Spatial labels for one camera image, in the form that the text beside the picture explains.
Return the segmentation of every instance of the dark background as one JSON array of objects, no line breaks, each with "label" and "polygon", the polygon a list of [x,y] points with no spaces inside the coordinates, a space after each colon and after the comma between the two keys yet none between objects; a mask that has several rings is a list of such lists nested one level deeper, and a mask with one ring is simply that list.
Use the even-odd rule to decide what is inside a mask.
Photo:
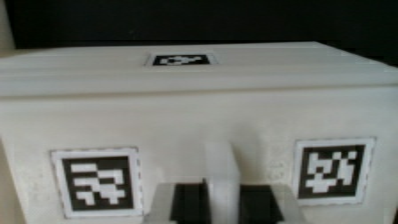
[{"label": "dark background", "polygon": [[398,65],[397,0],[6,0],[18,48],[319,41]]}]

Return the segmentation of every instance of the white surface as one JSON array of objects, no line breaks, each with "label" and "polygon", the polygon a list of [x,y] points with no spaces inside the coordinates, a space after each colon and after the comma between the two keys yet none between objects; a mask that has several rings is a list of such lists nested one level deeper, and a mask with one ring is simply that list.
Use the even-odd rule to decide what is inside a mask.
[{"label": "white surface", "polygon": [[[201,51],[219,65],[144,66],[153,52]],[[388,69],[313,42],[17,51],[0,60],[0,96],[391,85]]]},{"label": "white surface", "polygon": [[11,176],[9,161],[0,141],[0,223],[25,224],[20,198]]},{"label": "white surface", "polygon": [[240,168],[230,142],[208,141],[207,170],[210,214],[214,224],[239,224],[240,214]]},{"label": "white surface", "polygon": [[[210,48],[219,67],[139,67],[150,52]],[[157,184],[201,182],[207,176],[210,132],[233,143],[244,183],[288,186],[295,141],[377,136],[365,203],[303,209],[313,224],[391,224],[398,203],[395,68],[317,43],[281,43],[24,51],[0,59],[0,76],[0,95],[9,96],[0,98],[0,137],[29,224],[111,222],[63,218],[50,150],[141,147],[148,212]],[[120,224],[141,221],[112,218]]]},{"label": "white surface", "polygon": [[173,212],[173,198],[175,198],[175,183],[162,183],[157,186],[153,201],[152,201],[152,213],[146,216],[146,222],[152,223],[175,223],[171,221]]}]

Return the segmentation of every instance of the black wall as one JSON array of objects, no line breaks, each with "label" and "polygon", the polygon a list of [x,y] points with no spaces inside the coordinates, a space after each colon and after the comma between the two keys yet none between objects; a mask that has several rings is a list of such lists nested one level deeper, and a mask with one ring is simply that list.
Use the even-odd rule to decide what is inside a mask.
[{"label": "black wall", "polygon": [[18,48],[320,41],[398,65],[398,1],[8,0]]}]

